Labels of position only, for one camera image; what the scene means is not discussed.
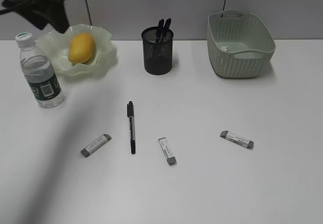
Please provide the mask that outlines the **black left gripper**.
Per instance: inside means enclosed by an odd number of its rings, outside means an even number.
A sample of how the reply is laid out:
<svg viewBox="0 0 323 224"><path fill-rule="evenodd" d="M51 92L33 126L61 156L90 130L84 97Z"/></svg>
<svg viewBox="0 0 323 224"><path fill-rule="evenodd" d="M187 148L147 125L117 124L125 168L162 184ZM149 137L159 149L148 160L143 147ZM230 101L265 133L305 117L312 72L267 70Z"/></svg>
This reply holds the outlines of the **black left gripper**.
<svg viewBox="0 0 323 224"><path fill-rule="evenodd" d="M64 34L70 27L66 14L65 0L2 0L1 14L16 13L25 18L39 30L47 25L47 19L39 16L39 13L49 9L49 22L60 34Z"/></svg>

